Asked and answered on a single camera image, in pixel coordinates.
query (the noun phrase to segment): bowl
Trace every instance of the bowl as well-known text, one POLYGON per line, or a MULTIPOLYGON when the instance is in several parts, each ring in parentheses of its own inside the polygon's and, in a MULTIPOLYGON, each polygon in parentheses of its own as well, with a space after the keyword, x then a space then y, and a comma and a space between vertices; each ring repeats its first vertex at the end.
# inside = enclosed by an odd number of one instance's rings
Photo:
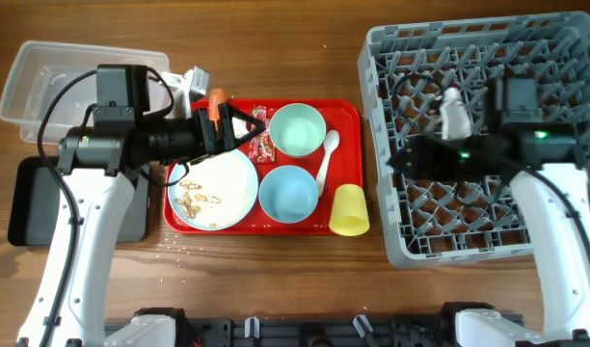
POLYGON ((316 181, 306 170, 285 165, 265 175, 258 200, 273 220, 292 224, 306 219, 318 203, 316 181))
MULTIPOLYGON (((182 165, 176 165, 169 182, 185 174, 182 165)), ((200 164, 190 166, 190 173, 168 188, 169 203, 177 217, 190 227, 205 231, 222 230, 241 221, 252 210, 258 193, 258 175, 248 156, 232 150, 200 164), (189 204, 183 203, 185 195, 189 204), (184 205, 200 208, 195 216, 184 205)))
POLYGON ((276 111, 269 122, 269 137, 282 153, 302 158, 317 150, 327 125, 323 116, 312 106, 294 103, 276 111))

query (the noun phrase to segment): spoon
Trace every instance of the spoon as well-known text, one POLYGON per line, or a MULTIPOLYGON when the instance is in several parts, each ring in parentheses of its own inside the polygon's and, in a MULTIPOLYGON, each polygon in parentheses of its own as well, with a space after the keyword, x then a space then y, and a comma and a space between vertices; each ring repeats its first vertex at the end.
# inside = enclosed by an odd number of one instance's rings
POLYGON ((327 178, 327 170, 330 167, 330 157, 339 144, 340 135, 337 131, 332 130, 325 135, 325 141, 323 141, 325 156, 321 163, 321 169, 318 170, 318 174, 316 175, 316 186, 318 187, 319 198, 321 198, 321 194, 323 194, 323 189, 325 188, 325 178, 327 178))

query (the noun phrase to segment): clear plastic bin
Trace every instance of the clear plastic bin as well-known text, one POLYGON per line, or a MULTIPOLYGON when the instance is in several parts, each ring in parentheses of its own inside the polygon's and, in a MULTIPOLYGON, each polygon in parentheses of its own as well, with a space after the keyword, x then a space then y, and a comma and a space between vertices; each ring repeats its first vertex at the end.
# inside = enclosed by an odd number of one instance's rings
MULTIPOLYGON (((21 139, 35 142, 40 123, 57 93, 72 79, 96 68, 99 64, 135 64, 169 71, 169 58, 164 53, 135 49, 27 41, 14 59, 0 101, 0 119, 17 123, 21 139)), ((165 89, 157 83, 149 85, 151 109, 169 103, 165 89)), ((68 130, 81 124, 85 109, 95 102, 95 76, 70 89, 53 111, 44 142, 57 144, 68 130)))

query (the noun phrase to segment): wooden tabletop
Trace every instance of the wooden tabletop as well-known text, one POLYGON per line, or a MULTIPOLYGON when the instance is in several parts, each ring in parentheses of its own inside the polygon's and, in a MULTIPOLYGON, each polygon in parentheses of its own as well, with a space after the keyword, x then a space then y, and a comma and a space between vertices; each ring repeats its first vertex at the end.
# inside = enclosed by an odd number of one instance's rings
MULTIPOLYGON (((19 46, 50 40, 161 51, 171 71, 197 65, 235 97, 342 98, 362 111, 356 61, 379 25, 582 10, 590 1, 200 1, 0 0, 0 96, 19 46)), ((351 317, 432 313, 446 301, 482 301, 543 323, 532 257, 462 267, 398 270, 387 260, 375 193, 376 164, 364 129, 372 227, 361 237, 177 235, 153 190, 146 241, 120 246, 106 315, 183 307, 192 317, 351 317), (167 240, 171 247, 167 249, 167 240)), ((0 120, 0 346, 13 344, 40 284, 46 249, 8 244, 16 167, 37 155, 0 120)))

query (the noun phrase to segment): dish rack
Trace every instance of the dish rack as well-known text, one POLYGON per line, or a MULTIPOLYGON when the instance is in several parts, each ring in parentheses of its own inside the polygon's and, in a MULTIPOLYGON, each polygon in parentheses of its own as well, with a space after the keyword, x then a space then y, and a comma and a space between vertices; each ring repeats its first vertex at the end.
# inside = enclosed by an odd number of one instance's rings
POLYGON ((358 59, 363 109, 374 142, 377 194, 389 261, 396 267, 473 262, 531 254, 528 232, 509 189, 481 182, 407 181, 386 163, 410 137, 437 131, 425 79, 457 82, 476 133, 485 133, 483 86, 527 74, 538 82, 545 119, 576 125, 590 179, 590 15, 549 13, 370 29, 358 59))

